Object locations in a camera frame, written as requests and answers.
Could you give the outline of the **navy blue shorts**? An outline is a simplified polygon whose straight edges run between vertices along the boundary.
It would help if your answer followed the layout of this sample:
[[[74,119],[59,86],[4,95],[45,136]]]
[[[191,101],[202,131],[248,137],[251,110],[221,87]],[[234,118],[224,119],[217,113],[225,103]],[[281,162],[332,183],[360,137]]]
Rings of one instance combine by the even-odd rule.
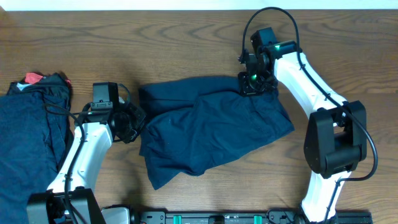
[[[234,77],[196,77],[139,89],[147,113],[140,155],[158,190],[183,172],[206,170],[243,157],[294,131],[278,91],[241,96]]]

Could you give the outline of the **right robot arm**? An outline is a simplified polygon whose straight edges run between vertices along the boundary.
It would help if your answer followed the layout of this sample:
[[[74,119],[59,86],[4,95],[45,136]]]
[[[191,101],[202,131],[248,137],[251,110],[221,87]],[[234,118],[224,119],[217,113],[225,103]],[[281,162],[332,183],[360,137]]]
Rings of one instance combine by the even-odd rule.
[[[254,53],[244,51],[239,93],[257,96],[276,90],[282,82],[308,118],[303,151],[311,169],[307,194],[297,212],[269,210],[268,223],[372,223],[369,212],[337,212],[341,188],[358,163],[366,158],[366,137],[350,118],[366,125],[359,101],[348,102],[305,65],[306,58],[293,40],[279,42],[272,28],[250,38]]]

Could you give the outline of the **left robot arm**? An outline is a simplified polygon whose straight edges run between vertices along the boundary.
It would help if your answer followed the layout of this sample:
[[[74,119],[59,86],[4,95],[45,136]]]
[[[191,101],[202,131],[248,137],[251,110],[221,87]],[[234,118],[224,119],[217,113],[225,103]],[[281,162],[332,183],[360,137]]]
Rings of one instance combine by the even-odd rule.
[[[93,100],[73,114],[46,104],[45,110],[73,118],[73,143],[56,178],[41,194],[30,196],[29,223],[132,223],[127,205],[100,208],[95,185],[108,149],[114,142],[129,144],[140,135],[146,113],[130,98],[119,96],[121,83],[93,84]]]

